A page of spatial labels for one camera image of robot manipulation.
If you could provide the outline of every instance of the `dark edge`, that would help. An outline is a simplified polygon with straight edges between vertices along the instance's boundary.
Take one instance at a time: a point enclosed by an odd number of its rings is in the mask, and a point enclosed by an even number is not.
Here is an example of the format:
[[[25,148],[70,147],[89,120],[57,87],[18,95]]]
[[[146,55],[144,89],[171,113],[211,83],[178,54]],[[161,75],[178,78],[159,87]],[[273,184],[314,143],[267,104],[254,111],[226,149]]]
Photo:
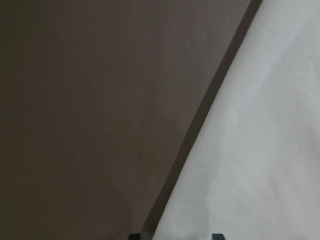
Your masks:
[[[197,139],[198,133],[206,119],[210,107],[218,93],[218,90],[234,60],[237,51],[243,42],[249,26],[254,19],[262,0],[252,0],[243,15],[241,22],[235,31],[229,47],[227,48],[222,61],[199,105],[199,108],[188,128],[188,131],[181,144],[175,162],[166,178],[164,185],[144,223],[143,230],[151,235],[156,231],[160,218],[165,210],[169,197],[178,180],[180,172],[185,164],[185,161],[191,151],[194,142]]]

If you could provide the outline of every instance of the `wall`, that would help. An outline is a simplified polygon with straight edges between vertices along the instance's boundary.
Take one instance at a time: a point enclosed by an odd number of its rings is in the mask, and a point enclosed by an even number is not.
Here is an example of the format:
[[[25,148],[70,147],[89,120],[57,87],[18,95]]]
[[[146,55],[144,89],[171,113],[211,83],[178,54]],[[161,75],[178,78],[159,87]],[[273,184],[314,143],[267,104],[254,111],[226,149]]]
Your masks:
[[[0,238],[139,232],[248,4],[2,2]]]

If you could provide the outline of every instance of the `white fabric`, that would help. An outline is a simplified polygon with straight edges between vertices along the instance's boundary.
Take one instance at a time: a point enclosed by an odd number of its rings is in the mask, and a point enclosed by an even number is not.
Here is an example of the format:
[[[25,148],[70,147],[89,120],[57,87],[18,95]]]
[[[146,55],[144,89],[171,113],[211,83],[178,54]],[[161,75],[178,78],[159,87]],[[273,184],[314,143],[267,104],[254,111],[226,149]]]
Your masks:
[[[265,0],[154,240],[320,239],[320,1]]]

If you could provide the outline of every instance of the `mattress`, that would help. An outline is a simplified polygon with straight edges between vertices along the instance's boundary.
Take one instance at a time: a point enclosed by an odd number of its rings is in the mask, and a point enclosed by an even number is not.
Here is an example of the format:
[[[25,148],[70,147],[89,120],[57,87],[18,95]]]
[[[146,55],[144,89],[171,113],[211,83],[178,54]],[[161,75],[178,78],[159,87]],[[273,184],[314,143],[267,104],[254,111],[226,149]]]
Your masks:
[[[265,0],[154,240],[320,237],[320,2]]]

